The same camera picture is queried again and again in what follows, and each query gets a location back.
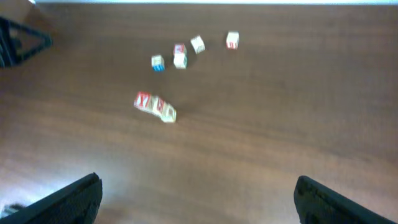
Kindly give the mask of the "block with animal drawing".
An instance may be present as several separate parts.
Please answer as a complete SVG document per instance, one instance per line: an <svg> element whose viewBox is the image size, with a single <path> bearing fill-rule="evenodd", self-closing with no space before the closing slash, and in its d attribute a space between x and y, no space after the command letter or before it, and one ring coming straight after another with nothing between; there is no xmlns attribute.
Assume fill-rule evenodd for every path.
<svg viewBox="0 0 398 224"><path fill-rule="evenodd" d="M161 120L165 123L174 123L175 122L175 110L168 103L164 104L162 114L161 114Z"/></svg>

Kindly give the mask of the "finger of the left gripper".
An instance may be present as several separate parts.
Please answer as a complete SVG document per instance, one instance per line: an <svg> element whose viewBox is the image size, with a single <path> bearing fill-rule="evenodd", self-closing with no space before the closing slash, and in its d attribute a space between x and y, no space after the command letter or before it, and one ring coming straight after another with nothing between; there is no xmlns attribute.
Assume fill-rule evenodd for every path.
<svg viewBox="0 0 398 224"><path fill-rule="evenodd" d="M39 42L24 50L19 34ZM39 30L1 17L1 68L14 67L52 45L52 38Z"/></svg>

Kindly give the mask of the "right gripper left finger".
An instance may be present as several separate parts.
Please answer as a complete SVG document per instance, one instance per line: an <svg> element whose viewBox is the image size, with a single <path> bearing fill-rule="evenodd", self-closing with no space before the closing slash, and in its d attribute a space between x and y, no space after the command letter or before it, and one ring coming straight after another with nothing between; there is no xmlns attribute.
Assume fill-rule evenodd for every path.
<svg viewBox="0 0 398 224"><path fill-rule="evenodd" d="M36 203L1 218L1 224L92 224L102 198L102 180L95 173L88 174Z"/></svg>

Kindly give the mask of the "blue 5 block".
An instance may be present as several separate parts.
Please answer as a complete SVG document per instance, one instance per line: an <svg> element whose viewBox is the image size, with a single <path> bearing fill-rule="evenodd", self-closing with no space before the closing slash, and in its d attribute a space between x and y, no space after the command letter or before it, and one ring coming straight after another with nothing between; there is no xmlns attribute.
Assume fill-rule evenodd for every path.
<svg viewBox="0 0 398 224"><path fill-rule="evenodd" d="M169 106L162 113L162 121L165 123L174 123L176 121L176 117L177 112L172 106Z"/></svg>

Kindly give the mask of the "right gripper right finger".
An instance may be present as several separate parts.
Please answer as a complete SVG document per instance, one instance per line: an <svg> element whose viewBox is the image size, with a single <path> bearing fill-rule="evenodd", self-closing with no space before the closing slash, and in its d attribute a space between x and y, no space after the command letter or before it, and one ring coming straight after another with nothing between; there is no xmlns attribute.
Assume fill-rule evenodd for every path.
<svg viewBox="0 0 398 224"><path fill-rule="evenodd" d="M294 204L301 224L395 224L305 175L297 180Z"/></svg>

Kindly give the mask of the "block with blue T side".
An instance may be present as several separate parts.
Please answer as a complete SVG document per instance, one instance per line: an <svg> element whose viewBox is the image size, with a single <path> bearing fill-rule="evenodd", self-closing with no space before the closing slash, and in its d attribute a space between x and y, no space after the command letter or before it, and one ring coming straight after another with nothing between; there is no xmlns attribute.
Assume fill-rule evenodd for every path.
<svg viewBox="0 0 398 224"><path fill-rule="evenodd" d="M134 100L134 107L142 111L150 112L152 109L150 102L151 94L148 92L139 91L136 95L136 99Z"/></svg>

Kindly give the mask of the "block 5 with green side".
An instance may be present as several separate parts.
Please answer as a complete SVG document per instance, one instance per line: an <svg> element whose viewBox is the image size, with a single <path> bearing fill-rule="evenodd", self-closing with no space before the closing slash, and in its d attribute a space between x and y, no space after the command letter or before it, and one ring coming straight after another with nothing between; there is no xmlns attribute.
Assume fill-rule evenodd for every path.
<svg viewBox="0 0 398 224"><path fill-rule="evenodd" d="M162 98L160 98L160 97L158 97L158 96L156 96L156 97L154 98L153 112L154 112L154 114L155 114L156 116L158 116L158 117L160 117L160 118L162 117L164 105L165 105L165 101L164 101Z"/></svg>

